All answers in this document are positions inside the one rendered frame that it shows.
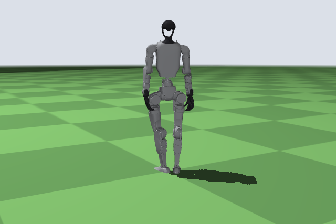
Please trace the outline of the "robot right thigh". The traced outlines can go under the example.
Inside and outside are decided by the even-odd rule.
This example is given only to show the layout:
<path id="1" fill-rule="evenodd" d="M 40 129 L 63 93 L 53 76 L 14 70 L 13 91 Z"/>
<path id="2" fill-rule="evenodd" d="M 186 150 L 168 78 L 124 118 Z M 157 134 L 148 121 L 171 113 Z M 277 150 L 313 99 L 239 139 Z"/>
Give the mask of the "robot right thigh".
<path id="1" fill-rule="evenodd" d="M 181 91 L 176 91 L 176 99 L 173 100 L 173 111 L 174 111 L 173 137 L 175 138 L 180 138 L 180 129 L 182 129 L 185 101 L 186 101 L 186 95 Z"/>

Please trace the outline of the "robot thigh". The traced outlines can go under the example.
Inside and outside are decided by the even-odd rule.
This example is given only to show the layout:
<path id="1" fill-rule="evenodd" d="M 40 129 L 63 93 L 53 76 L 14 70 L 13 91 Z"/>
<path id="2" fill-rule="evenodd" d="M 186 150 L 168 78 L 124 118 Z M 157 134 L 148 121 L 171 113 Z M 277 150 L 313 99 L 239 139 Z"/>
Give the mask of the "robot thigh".
<path id="1" fill-rule="evenodd" d="M 180 129 L 182 129 L 185 101 L 186 101 L 186 95 L 181 91 L 176 91 L 176 99 L 173 100 L 173 111 L 174 111 L 173 137 L 175 138 L 180 138 Z"/>
<path id="2" fill-rule="evenodd" d="M 153 108 L 153 111 L 148 111 L 152 129 L 155 133 L 156 130 L 161 132 L 162 139 L 167 135 L 166 129 L 161 127 L 161 112 L 160 112 L 160 102 L 162 94 L 160 91 L 153 92 L 148 96 L 149 105 Z"/>

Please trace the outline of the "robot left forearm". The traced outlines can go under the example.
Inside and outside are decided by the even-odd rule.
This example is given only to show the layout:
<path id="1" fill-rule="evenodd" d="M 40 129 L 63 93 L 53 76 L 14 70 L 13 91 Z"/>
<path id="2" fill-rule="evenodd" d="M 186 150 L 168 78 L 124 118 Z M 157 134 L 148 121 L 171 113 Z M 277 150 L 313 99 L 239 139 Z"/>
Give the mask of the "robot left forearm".
<path id="1" fill-rule="evenodd" d="M 142 90 L 143 94 L 144 94 L 145 89 L 149 91 L 150 79 L 151 79 L 151 76 L 146 74 L 146 66 L 144 66 L 143 68 L 143 90 Z"/>

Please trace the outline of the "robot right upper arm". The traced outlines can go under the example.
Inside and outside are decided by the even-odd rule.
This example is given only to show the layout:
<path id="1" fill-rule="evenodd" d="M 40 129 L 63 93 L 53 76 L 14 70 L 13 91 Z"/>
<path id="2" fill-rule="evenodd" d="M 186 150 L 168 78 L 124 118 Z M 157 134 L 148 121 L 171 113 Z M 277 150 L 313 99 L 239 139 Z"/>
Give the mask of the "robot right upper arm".
<path id="1" fill-rule="evenodd" d="M 186 45 L 180 45 L 181 46 L 181 53 L 182 55 L 182 61 L 183 61 L 183 68 L 182 68 L 182 74 L 190 74 L 190 50 L 189 47 Z"/>

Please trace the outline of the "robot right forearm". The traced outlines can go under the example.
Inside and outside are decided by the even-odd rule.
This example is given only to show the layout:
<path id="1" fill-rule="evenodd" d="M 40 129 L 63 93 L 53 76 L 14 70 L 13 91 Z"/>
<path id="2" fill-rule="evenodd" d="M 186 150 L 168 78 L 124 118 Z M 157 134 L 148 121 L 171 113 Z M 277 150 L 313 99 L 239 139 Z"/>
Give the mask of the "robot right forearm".
<path id="1" fill-rule="evenodd" d="M 187 74 L 187 75 L 184 76 L 185 88 L 186 88 L 186 93 L 187 94 L 190 94 L 190 89 L 193 90 L 191 78 L 192 78 L 192 75 L 191 75 L 191 69 L 190 69 L 190 74 Z"/>

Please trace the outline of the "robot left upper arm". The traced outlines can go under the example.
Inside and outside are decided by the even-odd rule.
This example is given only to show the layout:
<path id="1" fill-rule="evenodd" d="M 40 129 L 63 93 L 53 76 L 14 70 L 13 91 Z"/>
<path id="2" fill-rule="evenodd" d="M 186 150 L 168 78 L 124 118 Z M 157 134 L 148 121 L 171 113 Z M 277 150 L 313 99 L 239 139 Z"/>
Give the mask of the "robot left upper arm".
<path id="1" fill-rule="evenodd" d="M 156 52 L 157 44 L 148 45 L 146 49 L 146 74 L 151 74 L 153 72 L 152 64 L 153 64 L 153 53 Z"/>

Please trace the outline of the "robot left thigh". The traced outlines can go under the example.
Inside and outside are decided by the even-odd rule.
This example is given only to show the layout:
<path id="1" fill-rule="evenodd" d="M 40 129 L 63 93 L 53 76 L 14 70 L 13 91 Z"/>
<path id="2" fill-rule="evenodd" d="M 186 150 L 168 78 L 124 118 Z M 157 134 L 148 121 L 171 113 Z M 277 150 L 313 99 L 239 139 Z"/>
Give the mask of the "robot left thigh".
<path id="1" fill-rule="evenodd" d="M 161 112 L 160 112 L 160 102 L 162 94 L 160 91 L 153 92 L 148 96 L 149 105 L 153 108 L 153 111 L 148 111 L 152 129 L 155 133 L 156 130 L 161 132 L 162 139 L 167 135 L 166 129 L 161 127 Z"/>

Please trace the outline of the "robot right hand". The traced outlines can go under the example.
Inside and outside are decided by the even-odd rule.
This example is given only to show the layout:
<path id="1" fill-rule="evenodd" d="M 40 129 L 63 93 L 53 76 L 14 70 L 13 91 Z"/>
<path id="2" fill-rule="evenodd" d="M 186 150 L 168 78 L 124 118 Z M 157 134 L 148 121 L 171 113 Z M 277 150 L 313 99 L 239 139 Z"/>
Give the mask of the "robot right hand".
<path id="1" fill-rule="evenodd" d="M 190 94 L 186 94 L 186 96 L 188 96 L 187 98 L 187 102 L 186 104 L 184 105 L 184 107 L 186 107 L 186 105 L 188 104 L 187 106 L 187 109 L 185 111 L 190 111 L 194 108 L 194 99 L 193 99 L 193 90 L 190 89 Z"/>

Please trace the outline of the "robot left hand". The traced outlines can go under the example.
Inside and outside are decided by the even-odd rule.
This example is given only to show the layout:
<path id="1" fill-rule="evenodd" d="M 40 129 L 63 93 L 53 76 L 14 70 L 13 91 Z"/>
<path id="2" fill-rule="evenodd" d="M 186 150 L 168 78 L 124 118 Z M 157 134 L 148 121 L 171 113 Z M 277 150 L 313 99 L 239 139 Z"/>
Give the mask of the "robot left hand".
<path id="1" fill-rule="evenodd" d="M 145 104 L 146 104 L 148 110 L 153 111 L 154 109 L 151 108 L 150 105 L 149 105 L 149 99 L 148 99 L 148 96 L 149 96 L 149 91 L 148 91 L 147 89 L 145 89 L 145 90 L 144 90 L 144 95 L 143 95 L 144 100 L 145 100 Z"/>

